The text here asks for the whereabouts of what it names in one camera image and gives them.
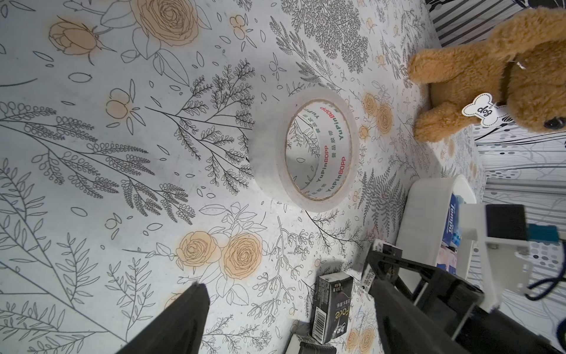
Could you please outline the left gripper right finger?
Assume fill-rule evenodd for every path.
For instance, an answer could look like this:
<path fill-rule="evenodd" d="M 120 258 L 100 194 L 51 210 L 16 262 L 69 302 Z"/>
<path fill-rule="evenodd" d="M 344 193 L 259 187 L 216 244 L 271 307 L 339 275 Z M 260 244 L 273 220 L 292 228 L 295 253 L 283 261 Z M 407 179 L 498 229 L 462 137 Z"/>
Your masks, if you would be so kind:
<path fill-rule="evenodd" d="M 392 284 L 376 279 L 369 294 L 374 299 L 384 353 L 467 352 Z"/>

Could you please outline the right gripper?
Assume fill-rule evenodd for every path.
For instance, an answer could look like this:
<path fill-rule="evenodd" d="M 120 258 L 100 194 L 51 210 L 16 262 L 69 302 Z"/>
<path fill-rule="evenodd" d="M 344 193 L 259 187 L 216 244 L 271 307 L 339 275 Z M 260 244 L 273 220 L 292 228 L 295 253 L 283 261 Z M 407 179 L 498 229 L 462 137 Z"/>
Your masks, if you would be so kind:
<path fill-rule="evenodd" d="M 374 252 L 367 258 L 379 258 Z M 559 353 L 543 336 L 536 335 L 498 309 L 486 312 L 478 306 L 482 290 L 455 274 L 424 263 L 383 256 L 383 261 L 399 266 L 393 285 L 420 311 L 432 319 L 450 319 L 451 339 L 469 353 Z M 414 290 L 400 277 L 407 270 L 418 278 Z"/>

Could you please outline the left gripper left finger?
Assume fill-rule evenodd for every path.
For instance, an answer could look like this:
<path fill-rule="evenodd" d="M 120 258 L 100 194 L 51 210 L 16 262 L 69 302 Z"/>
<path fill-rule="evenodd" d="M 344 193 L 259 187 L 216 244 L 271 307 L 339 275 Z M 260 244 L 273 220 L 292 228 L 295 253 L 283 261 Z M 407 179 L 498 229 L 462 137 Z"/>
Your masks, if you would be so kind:
<path fill-rule="evenodd" d="M 192 284 L 118 354 L 197 353 L 209 306 L 206 285 Z"/>

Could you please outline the blue Tempo tissue pack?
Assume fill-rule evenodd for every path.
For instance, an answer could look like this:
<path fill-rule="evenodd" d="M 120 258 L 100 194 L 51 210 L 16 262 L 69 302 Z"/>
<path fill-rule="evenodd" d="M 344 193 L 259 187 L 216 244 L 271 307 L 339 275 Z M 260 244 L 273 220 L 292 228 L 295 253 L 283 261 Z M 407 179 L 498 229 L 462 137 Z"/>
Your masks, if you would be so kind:
<path fill-rule="evenodd" d="M 443 230 L 442 243 L 444 246 L 458 249 L 461 244 L 461 230 L 459 227 L 459 196 L 452 194 L 450 197 L 449 209 Z"/>

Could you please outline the pink tissue pack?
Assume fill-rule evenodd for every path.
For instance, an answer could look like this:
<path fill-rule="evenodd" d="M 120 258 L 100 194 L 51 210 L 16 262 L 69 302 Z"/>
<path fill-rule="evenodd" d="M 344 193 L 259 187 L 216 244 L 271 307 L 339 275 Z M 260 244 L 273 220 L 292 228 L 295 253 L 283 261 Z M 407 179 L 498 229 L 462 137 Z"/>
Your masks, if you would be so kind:
<path fill-rule="evenodd" d="M 450 274 L 456 274 L 457 254 L 450 248 L 441 246 L 441 249 L 439 249 L 439 254 L 436 258 L 436 267 L 443 269 Z"/>

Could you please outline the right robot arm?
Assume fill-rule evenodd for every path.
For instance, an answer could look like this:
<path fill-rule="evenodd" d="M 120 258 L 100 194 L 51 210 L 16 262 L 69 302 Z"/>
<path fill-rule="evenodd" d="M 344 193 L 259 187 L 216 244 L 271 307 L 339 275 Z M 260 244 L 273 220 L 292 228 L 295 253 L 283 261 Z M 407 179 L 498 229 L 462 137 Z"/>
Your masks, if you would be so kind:
<path fill-rule="evenodd" d="M 528 330 L 501 310 L 505 290 L 530 301 L 531 225 L 521 205 L 466 204 L 460 225 L 463 239 L 479 250 L 482 284 L 475 286 L 435 266 L 371 250 L 366 265 L 374 272 L 368 290 L 374 299 L 385 353 L 561 353 L 558 345 Z"/>

